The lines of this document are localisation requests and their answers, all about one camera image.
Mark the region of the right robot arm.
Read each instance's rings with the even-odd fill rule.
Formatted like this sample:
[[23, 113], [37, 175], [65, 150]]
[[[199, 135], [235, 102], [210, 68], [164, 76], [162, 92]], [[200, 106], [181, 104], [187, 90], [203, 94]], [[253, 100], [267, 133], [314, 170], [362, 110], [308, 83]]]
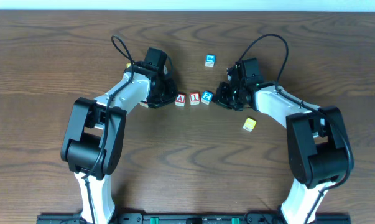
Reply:
[[307, 103], [287, 93], [277, 81], [265, 81], [255, 58], [237, 61], [227, 76], [213, 102], [236, 111], [252, 108], [286, 129], [294, 181], [280, 206], [279, 221], [317, 222], [315, 212], [325, 194], [343, 185], [354, 165], [340, 110]]

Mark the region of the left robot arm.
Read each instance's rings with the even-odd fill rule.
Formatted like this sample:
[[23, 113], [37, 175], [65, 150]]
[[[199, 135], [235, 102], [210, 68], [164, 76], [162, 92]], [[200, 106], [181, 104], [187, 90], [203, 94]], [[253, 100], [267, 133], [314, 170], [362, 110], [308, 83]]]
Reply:
[[113, 219], [111, 174], [121, 157], [126, 117], [138, 104], [160, 108], [176, 100], [177, 85], [166, 69], [168, 61], [165, 52], [151, 47], [143, 61], [124, 70], [112, 89], [74, 102], [60, 155], [81, 188], [80, 223]]

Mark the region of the red letter I block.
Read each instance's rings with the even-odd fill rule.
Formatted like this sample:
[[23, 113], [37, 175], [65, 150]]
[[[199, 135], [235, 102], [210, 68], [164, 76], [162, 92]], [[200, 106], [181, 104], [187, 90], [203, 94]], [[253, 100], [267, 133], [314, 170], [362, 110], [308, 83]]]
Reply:
[[199, 92], [193, 92], [189, 94], [190, 104], [198, 105], [200, 103], [200, 94]]

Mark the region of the red letter A block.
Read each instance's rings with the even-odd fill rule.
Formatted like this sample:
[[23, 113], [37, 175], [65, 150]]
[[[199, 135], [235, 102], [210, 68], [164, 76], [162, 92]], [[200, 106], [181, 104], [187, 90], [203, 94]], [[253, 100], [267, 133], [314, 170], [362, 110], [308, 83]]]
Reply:
[[178, 94], [175, 100], [175, 105], [184, 107], [186, 102], [186, 95], [185, 94]]

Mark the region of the blue number 2 block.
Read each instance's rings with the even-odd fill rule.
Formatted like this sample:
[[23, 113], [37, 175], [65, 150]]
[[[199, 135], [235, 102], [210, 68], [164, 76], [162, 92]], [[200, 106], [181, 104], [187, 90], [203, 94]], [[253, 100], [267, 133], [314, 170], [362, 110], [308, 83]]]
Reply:
[[209, 105], [212, 101], [212, 98], [213, 98], [212, 92], [205, 90], [201, 96], [201, 102], [206, 105]]

